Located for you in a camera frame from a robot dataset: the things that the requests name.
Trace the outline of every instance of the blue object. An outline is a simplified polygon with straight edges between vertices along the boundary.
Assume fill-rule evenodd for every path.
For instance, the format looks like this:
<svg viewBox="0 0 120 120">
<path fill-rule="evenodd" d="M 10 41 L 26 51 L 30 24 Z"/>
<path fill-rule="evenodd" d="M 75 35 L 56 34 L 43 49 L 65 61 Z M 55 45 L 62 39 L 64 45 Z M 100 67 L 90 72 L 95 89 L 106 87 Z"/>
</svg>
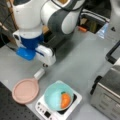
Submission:
<svg viewBox="0 0 120 120">
<path fill-rule="evenodd" d="M 35 57 L 35 50 L 30 50 L 27 48 L 18 48 L 17 55 L 21 56 L 22 58 L 26 59 L 26 60 L 33 60 L 33 58 Z"/>
<path fill-rule="evenodd" d="M 71 103 L 72 103 L 73 91 L 71 87 L 69 87 L 68 85 L 62 82 L 56 82 L 50 85 L 46 89 L 45 94 L 44 94 L 44 100 L 51 110 L 54 110 L 54 111 L 64 110 L 61 108 L 61 96 L 63 92 L 68 93 L 70 95 Z"/>
<path fill-rule="evenodd" d="M 33 38 L 33 39 L 26 39 L 21 37 L 22 44 L 28 49 L 35 49 L 38 47 L 38 44 L 44 41 L 44 35 L 41 34 L 40 36 Z"/>
</svg>

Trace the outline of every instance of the blue gripper pad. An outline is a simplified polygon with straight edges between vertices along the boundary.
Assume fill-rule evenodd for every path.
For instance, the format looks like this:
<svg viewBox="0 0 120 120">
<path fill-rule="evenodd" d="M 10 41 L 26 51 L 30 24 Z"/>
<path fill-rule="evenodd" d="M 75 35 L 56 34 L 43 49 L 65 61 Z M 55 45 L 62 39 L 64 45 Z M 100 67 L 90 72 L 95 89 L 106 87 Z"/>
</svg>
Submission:
<svg viewBox="0 0 120 120">
<path fill-rule="evenodd" d="M 16 54 L 30 61 L 33 60 L 35 57 L 35 50 L 19 47 Z"/>
</svg>

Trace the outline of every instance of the table surface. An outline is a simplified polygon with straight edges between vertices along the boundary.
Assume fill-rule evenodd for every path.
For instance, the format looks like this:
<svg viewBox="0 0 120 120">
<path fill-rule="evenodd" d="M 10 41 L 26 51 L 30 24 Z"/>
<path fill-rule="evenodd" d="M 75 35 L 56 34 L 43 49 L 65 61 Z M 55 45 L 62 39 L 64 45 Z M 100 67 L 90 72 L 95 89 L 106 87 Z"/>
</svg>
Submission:
<svg viewBox="0 0 120 120">
<path fill-rule="evenodd" d="M 74 120 L 109 120 L 90 105 L 90 90 L 95 78 L 103 76 L 112 66 L 105 56 L 113 45 L 93 33 L 81 33 L 76 29 L 56 53 L 56 63 L 46 69 L 46 74 L 39 81 L 39 95 L 27 107 L 41 118 L 35 110 L 37 100 L 50 84 L 62 80 L 83 97 Z M 5 46 L 0 49 L 0 81 L 11 91 L 18 81 L 33 77 L 41 67 L 42 63 L 36 59 L 26 61 Z"/>
</svg>

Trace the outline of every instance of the orange food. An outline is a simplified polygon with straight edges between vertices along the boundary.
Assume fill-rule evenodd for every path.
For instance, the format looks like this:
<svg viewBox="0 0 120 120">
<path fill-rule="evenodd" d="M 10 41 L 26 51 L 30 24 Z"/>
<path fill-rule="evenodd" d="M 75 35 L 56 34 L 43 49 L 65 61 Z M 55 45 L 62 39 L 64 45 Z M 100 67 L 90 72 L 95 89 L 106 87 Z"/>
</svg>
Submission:
<svg viewBox="0 0 120 120">
<path fill-rule="evenodd" d="M 68 93 L 63 93 L 61 97 L 62 97 L 61 108 L 65 109 L 70 104 L 71 98 Z"/>
</svg>

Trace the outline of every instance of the black cable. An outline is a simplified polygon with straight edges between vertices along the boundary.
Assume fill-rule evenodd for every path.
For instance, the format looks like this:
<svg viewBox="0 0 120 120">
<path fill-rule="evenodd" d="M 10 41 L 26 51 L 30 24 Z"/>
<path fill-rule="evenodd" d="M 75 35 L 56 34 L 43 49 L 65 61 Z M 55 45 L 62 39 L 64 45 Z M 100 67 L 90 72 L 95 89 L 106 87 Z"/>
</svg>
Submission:
<svg viewBox="0 0 120 120">
<path fill-rule="evenodd" d="M 83 11 L 82 13 L 89 13 L 89 14 L 95 15 L 96 17 L 99 17 L 99 18 L 101 18 L 102 20 L 104 20 L 105 23 L 108 23 L 108 21 L 107 21 L 105 18 L 103 18 L 103 17 L 101 17 L 101 16 L 99 16 L 99 15 L 96 15 L 95 13 L 91 13 L 91 12 L 88 12 L 88 11 Z"/>
<path fill-rule="evenodd" d="M 83 5 L 80 5 L 78 8 L 75 9 L 68 9 L 68 8 L 63 8 L 60 5 L 58 5 L 54 0 L 51 0 L 55 5 L 57 5 L 58 7 L 60 7 L 62 10 L 67 11 L 67 12 L 71 12 L 71 11 L 77 11 L 79 10 Z"/>
<path fill-rule="evenodd" d="M 7 20 L 12 14 L 13 14 L 13 12 L 10 13 L 10 14 L 4 19 L 4 21 L 2 22 L 2 24 L 1 24 L 1 29 L 0 29 L 0 37 L 1 37 L 1 40 L 2 40 L 2 42 L 4 43 L 4 45 L 6 45 L 9 49 L 11 49 L 11 50 L 13 50 L 13 51 L 16 52 L 16 49 L 15 49 L 15 48 L 12 48 L 12 47 L 10 47 L 9 45 L 7 45 L 7 43 L 4 41 L 3 36 L 2 36 L 2 31 L 3 31 L 3 28 L 2 28 L 2 27 L 3 27 L 4 23 L 6 22 L 6 20 Z"/>
</svg>

